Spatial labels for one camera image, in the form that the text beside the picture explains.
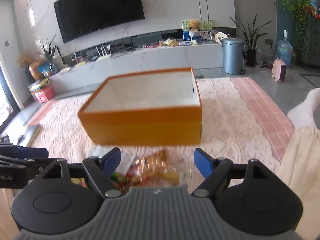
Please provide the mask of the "small potted green plant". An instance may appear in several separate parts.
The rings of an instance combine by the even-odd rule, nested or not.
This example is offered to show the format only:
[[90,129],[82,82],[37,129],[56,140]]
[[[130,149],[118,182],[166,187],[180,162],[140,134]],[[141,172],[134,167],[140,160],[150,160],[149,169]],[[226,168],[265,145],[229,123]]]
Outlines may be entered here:
[[42,43],[43,55],[50,65],[50,71],[52,72],[52,74],[57,73],[57,66],[54,62],[54,56],[57,50],[57,46],[53,45],[55,37],[56,35],[50,41],[47,40],[46,43]]

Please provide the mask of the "tall potted plant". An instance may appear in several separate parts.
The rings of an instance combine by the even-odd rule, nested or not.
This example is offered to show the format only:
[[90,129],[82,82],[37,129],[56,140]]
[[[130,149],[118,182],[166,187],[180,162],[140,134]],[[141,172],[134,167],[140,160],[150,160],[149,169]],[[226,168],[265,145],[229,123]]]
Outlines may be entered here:
[[256,60],[257,60],[257,42],[259,38],[267,35],[268,33],[262,33],[261,29],[270,23],[272,21],[268,21],[262,25],[256,25],[258,14],[256,13],[254,16],[254,20],[252,23],[249,23],[247,21],[247,26],[243,24],[241,20],[234,20],[233,18],[229,17],[236,25],[236,27],[240,30],[240,37],[244,40],[246,46],[247,46],[247,65],[249,67],[255,67]]

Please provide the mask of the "pink small heater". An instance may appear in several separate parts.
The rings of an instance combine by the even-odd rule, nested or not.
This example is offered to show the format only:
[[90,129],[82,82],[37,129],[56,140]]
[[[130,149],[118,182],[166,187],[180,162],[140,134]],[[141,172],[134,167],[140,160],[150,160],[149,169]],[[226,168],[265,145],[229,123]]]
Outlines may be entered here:
[[276,81],[284,81],[286,76],[286,64],[281,59],[275,59],[272,66],[272,77]]

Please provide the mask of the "white marble tv cabinet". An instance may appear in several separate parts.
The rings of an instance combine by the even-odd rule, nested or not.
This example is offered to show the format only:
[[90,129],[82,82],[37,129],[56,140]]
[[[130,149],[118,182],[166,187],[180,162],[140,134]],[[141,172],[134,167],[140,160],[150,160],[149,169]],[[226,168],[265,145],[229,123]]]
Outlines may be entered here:
[[96,85],[109,76],[157,69],[191,67],[221,68],[223,48],[217,43],[196,46],[141,48],[128,53],[113,54],[102,59],[53,75],[50,84],[56,94]]

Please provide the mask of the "blue water jug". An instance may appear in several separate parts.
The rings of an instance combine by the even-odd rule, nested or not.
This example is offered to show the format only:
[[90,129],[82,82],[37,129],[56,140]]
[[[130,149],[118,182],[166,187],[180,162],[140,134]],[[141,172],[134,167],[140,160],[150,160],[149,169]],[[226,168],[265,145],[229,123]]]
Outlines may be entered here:
[[283,39],[277,42],[276,58],[283,61],[287,68],[291,66],[293,47],[287,40],[288,31],[284,30]]

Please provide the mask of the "pink white lace rug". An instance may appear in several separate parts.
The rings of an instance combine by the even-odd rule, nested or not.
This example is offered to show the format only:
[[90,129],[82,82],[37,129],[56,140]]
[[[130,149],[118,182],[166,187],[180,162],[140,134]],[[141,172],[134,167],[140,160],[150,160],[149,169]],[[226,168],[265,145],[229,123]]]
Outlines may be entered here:
[[92,94],[57,100],[31,146],[80,163],[119,148],[122,159],[161,150],[189,168],[196,148],[277,172],[294,128],[252,79],[196,79],[189,70],[106,79]]

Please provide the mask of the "brown ceramic vase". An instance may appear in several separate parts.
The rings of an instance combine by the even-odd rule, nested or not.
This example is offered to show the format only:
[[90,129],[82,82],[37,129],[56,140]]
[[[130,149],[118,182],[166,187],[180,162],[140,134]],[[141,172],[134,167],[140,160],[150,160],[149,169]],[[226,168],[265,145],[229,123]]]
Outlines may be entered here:
[[35,81],[43,80],[45,77],[39,70],[39,67],[45,63],[44,60],[36,60],[29,64],[29,71]]

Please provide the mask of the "yellow snacks on cabinet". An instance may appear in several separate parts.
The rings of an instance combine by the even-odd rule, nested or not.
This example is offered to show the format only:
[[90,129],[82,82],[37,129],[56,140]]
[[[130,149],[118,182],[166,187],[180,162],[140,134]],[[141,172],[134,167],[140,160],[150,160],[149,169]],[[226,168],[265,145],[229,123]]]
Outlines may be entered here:
[[180,42],[175,38],[167,38],[166,40],[160,40],[158,42],[159,46],[170,46],[170,47],[177,47],[180,45]]

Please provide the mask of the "cream trouser leg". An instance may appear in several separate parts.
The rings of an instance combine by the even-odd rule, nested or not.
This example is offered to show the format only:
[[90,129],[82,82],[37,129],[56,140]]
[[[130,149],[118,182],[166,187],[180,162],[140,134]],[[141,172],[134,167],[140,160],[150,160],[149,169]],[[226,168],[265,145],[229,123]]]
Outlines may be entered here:
[[278,177],[303,203],[303,215],[296,228],[303,239],[319,237],[319,151],[319,129],[297,129],[278,171]]

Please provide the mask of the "orange cardboard box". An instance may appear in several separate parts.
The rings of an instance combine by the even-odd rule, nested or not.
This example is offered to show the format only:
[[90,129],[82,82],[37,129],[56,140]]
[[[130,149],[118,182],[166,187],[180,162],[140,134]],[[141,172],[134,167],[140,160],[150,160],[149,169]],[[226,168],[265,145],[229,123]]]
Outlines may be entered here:
[[98,145],[198,145],[202,105],[190,67],[108,77],[78,111]]

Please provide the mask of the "hanging ivy plant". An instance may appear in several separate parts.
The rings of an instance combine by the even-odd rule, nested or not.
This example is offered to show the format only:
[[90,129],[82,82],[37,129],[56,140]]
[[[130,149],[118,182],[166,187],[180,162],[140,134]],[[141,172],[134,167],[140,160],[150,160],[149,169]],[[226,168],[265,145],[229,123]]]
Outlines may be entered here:
[[297,55],[307,58],[310,41],[307,35],[311,3],[309,0],[283,0],[283,10],[291,12]]

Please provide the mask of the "black wall television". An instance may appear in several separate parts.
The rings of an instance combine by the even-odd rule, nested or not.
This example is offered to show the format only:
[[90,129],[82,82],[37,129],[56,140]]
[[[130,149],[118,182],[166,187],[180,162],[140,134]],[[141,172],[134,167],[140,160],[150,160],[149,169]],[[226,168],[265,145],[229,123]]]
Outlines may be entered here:
[[54,9],[64,43],[145,18],[142,0],[58,0]]

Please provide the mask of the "teddy bear plush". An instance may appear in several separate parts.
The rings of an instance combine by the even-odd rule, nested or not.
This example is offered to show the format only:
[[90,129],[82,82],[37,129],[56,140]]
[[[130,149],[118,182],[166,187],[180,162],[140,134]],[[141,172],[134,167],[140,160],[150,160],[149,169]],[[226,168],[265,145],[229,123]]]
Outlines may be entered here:
[[188,30],[191,32],[200,30],[200,22],[197,20],[190,20]]

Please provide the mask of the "white sock foot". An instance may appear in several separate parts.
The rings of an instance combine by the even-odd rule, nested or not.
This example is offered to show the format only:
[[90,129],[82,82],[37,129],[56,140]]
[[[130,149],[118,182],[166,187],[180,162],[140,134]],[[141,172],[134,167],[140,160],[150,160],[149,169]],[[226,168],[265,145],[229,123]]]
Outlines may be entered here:
[[311,90],[303,102],[288,112],[287,117],[295,129],[317,127],[313,115],[319,107],[319,94],[319,88]]

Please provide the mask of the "red yellow chips bag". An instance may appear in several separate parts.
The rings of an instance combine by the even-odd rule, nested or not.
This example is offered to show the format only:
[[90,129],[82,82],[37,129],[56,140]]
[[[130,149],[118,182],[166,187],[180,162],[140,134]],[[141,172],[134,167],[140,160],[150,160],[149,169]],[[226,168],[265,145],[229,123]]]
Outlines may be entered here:
[[172,187],[180,185],[180,175],[166,150],[136,158],[125,174],[113,172],[111,181],[126,194],[131,187]]

